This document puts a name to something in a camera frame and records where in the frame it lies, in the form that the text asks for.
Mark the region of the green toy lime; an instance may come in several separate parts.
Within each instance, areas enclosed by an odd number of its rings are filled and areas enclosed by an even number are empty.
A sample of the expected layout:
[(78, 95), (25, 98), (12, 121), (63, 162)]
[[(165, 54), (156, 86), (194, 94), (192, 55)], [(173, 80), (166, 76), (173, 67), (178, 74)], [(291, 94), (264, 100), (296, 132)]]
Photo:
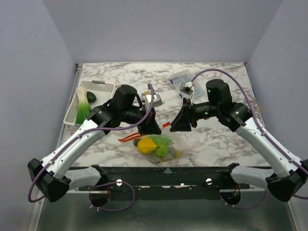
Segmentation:
[(168, 146), (161, 145), (155, 150), (155, 155), (158, 157), (164, 157), (168, 154)]

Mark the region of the yellow toy pear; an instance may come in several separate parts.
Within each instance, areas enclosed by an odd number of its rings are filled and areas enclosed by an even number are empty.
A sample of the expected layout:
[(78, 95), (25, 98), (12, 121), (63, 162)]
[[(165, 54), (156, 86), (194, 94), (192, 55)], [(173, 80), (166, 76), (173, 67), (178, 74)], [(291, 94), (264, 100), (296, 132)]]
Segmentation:
[(143, 155), (148, 155), (152, 152), (154, 152), (158, 145), (153, 142), (153, 140), (149, 137), (145, 137), (140, 139), (137, 145), (138, 151)]

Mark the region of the green toy leaf vegetable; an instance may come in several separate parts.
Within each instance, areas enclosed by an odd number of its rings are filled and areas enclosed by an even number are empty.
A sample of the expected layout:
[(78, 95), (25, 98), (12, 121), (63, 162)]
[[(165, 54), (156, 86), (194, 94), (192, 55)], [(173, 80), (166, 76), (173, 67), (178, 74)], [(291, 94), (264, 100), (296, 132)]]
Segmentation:
[(153, 142), (156, 143), (158, 146), (160, 146), (161, 144), (164, 144), (164, 145), (167, 145), (167, 146), (172, 144), (172, 140), (168, 137), (165, 137), (165, 136), (150, 135), (149, 138), (151, 138), (153, 140)]

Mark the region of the clear bag with orange zipper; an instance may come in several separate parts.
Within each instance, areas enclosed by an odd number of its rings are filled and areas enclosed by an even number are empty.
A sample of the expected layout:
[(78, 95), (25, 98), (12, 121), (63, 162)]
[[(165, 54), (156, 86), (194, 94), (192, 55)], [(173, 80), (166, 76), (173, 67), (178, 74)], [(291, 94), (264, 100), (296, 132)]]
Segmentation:
[(170, 132), (171, 123), (162, 125), (160, 135), (145, 135), (138, 132), (119, 139), (122, 143), (132, 144), (143, 156), (153, 163), (168, 162), (188, 156), (186, 141), (175, 132)]

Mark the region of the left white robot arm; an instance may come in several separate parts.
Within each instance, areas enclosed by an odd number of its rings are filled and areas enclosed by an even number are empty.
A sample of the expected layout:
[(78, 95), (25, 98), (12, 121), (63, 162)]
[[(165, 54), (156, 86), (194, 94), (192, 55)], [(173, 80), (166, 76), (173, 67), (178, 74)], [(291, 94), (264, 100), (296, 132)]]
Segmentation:
[(149, 106), (142, 103), (134, 106), (139, 99), (137, 90), (130, 85), (121, 85), (113, 98), (96, 106), (81, 124), (79, 129), (58, 149), (41, 160), (32, 159), (28, 171), (32, 184), (28, 192), (28, 201), (34, 187), (37, 187), (50, 202), (61, 199), (69, 190), (90, 186), (102, 190), (107, 183), (104, 170), (99, 166), (91, 166), (79, 170), (71, 170), (73, 163), (96, 141), (112, 130), (122, 130), (120, 124), (127, 123), (127, 129), (137, 127), (143, 134), (161, 134), (155, 121), (154, 89), (148, 84), (151, 93)]

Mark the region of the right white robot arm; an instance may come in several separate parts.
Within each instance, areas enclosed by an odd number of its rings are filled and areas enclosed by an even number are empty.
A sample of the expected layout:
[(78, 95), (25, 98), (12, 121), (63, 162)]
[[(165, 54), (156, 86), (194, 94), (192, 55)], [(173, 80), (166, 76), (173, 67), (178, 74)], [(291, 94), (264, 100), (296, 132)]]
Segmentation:
[(171, 123), (170, 132), (191, 131), (199, 119), (216, 117), (218, 121), (250, 143), (270, 165), (270, 169), (244, 167), (231, 164), (221, 177), (222, 185), (228, 189), (237, 184), (248, 184), (269, 190), (278, 200), (288, 202), (306, 183), (307, 160), (302, 161), (294, 154), (285, 157), (286, 152), (266, 130), (258, 128), (251, 110), (243, 103), (232, 100), (229, 85), (221, 79), (206, 83), (209, 101), (194, 104), (183, 99), (180, 112)]

